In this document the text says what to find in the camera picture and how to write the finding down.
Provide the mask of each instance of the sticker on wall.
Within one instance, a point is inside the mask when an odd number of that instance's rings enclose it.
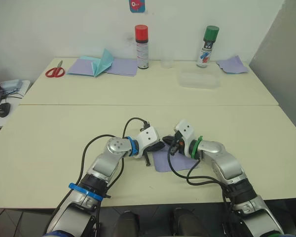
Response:
[[[145,0],[129,0],[131,12],[145,12]]]

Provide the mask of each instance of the white wall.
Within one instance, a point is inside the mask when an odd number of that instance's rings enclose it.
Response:
[[[163,44],[176,60],[195,60],[207,25],[220,27],[213,60],[250,62],[283,0],[0,0],[0,80],[35,80],[53,57],[135,56],[134,26],[149,27],[150,58]]]

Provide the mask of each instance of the spray can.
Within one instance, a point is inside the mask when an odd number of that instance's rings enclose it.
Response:
[[[209,58],[211,57],[213,44],[216,41],[219,28],[217,26],[208,26],[206,27],[204,35],[204,46],[199,53],[197,58],[196,65],[199,67],[207,67],[209,64]]]
[[[137,66],[141,69],[149,67],[148,62],[148,26],[135,26]]]

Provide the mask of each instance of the blue ring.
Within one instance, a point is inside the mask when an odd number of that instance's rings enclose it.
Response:
[[[60,233],[59,231],[53,231],[50,233],[47,233],[45,235],[43,235],[43,237],[45,236],[59,236],[59,237],[69,237],[69,235],[65,234],[65,233]]]
[[[70,189],[73,189],[73,190],[78,191],[79,193],[86,194],[87,196],[90,196],[90,197],[94,198],[95,200],[98,200],[98,201],[102,201],[103,200],[103,197],[101,197],[101,196],[99,196],[97,194],[94,194],[93,192],[90,192],[90,191],[88,191],[86,189],[83,189],[82,187],[79,187],[79,186],[77,186],[74,183],[70,183],[68,187]]]
[[[132,145],[132,153],[129,155],[130,157],[138,154],[138,151],[136,150],[136,145],[135,145],[135,142],[133,141],[133,139],[131,137],[127,137],[128,140],[130,141],[130,144]]]

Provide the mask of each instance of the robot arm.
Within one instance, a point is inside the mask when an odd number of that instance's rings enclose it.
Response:
[[[48,236],[58,236],[57,232],[70,237],[94,236],[96,217],[92,213],[105,197],[119,160],[126,156],[139,158],[147,147],[158,141],[153,127],[142,131],[134,140],[130,137],[108,140],[103,153],[98,155],[80,183],[69,185],[70,192],[48,225]]]
[[[248,229],[252,236],[259,237],[265,233],[283,230],[261,196],[257,195],[250,184],[239,161],[228,153],[223,144],[196,140],[193,128],[186,120],[175,127],[176,139],[183,140],[184,155],[202,159],[212,167],[218,179],[227,185],[228,197],[234,200],[233,211],[241,217],[241,225]]]

